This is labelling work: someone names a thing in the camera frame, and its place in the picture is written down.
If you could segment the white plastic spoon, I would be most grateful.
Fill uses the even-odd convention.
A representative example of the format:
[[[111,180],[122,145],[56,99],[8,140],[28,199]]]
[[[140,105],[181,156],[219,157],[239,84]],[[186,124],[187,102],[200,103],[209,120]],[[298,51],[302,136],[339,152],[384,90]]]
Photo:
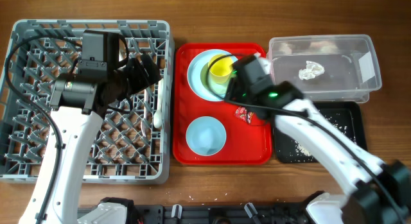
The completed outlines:
[[[153,115],[153,125],[155,128],[161,128],[162,126],[162,91],[164,87],[164,79],[158,82],[158,96],[157,96],[157,110]]]

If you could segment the white plastic fork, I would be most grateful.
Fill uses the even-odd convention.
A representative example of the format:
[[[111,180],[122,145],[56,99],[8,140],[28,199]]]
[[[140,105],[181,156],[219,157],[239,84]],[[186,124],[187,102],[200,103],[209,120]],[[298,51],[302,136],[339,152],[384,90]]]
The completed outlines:
[[[141,131],[142,131],[143,137],[146,137],[148,99],[149,99],[149,94],[148,94],[148,91],[145,89],[144,90],[144,101],[143,101],[143,119],[141,121]]]

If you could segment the light blue bowl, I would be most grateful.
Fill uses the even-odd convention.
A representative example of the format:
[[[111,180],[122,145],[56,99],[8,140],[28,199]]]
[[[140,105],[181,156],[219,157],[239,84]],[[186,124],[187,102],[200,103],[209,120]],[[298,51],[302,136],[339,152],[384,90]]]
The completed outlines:
[[[226,140],[224,125],[211,116],[194,119],[186,130],[188,147],[199,156],[210,157],[217,154],[225,146]]]

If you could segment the white tissue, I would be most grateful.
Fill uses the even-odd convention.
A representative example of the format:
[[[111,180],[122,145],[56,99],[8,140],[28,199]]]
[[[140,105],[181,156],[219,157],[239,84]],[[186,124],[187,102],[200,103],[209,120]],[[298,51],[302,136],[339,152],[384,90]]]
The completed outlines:
[[[301,80],[311,80],[325,73],[325,68],[312,61],[306,61],[306,68],[299,70]]]

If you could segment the food scraps rice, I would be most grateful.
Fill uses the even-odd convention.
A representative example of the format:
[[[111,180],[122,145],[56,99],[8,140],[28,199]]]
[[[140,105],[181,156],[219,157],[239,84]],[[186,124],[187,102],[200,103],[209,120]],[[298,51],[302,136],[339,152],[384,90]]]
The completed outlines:
[[[353,142],[356,142],[356,137],[354,134],[353,130],[353,125],[351,120],[349,119],[346,121],[345,119],[342,120],[342,124],[338,122],[338,118],[342,118],[341,113],[337,113],[335,115],[331,114],[324,114],[323,115],[336,129],[341,131],[345,136],[347,136],[350,140]],[[296,153],[297,156],[305,156],[305,157],[311,157],[313,158],[312,154],[301,144],[299,144],[297,141],[294,141],[295,147],[296,147]]]

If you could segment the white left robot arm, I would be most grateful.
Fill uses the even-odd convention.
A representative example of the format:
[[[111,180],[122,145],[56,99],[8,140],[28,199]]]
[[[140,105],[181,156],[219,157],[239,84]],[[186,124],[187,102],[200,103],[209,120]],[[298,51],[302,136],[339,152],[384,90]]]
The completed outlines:
[[[50,125],[49,139],[31,200],[19,223],[77,223],[77,206],[90,148],[112,103],[157,83],[161,77],[152,59],[127,53],[119,33],[86,30],[82,53],[68,73],[57,76],[47,112],[32,103]]]

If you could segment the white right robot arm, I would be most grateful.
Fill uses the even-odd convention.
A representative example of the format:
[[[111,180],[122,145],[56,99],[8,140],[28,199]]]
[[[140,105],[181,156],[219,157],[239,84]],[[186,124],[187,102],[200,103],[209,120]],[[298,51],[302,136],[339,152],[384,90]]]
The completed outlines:
[[[247,55],[233,63],[225,102],[271,119],[305,147],[337,181],[341,195],[321,193],[305,210],[315,223],[406,223],[410,219],[410,171],[400,161],[386,164],[335,128],[298,88],[276,85],[269,63]]]

